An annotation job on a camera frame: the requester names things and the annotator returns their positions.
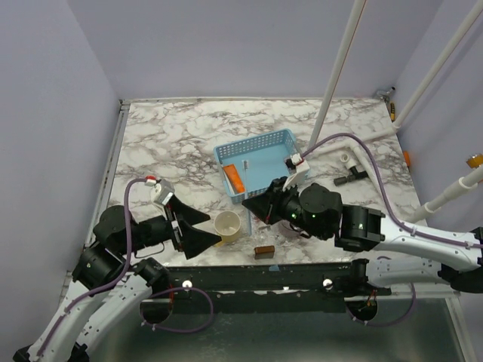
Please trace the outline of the yellow mug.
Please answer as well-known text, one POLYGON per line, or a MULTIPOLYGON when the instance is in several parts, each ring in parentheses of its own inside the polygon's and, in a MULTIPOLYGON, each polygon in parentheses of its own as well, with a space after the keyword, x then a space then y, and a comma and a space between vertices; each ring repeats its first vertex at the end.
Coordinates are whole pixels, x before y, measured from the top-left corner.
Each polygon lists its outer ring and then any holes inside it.
POLYGON ((222 211, 214 219, 214 230, 221 237, 215 247, 237 241, 241 236, 241 220, 233 211, 222 211))

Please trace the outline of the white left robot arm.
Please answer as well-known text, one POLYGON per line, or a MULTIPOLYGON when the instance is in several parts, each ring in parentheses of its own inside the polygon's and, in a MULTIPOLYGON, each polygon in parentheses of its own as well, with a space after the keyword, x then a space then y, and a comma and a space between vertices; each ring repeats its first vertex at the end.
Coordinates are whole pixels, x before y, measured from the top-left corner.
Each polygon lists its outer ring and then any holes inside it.
POLYGON ((187 259, 220 242, 195 225, 210 217, 172 198, 167 216, 136 222, 124 206, 108 207, 94 227, 95 242, 84 250, 72 282, 47 329, 17 350, 15 361, 87 361, 95 342, 144 299, 158 298, 173 286, 168 270, 152 257, 128 257, 171 241, 187 259))

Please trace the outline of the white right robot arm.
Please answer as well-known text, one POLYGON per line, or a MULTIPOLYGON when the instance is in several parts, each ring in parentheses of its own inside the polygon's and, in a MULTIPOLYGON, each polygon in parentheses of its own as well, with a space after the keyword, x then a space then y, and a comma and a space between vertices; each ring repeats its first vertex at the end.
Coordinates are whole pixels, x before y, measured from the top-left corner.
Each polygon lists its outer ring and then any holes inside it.
POLYGON ((285 178, 242 202, 267 225, 282 220, 335 247, 360 253, 390 251, 401 259, 352 261, 350 273, 337 286, 349 295, 393 284, 447 284, 464 293, 482 292, 482 233, 445 232, 388 217, 372 208, 344 204, 341 195, 313 183, 303 191, 284 189, 285 178))

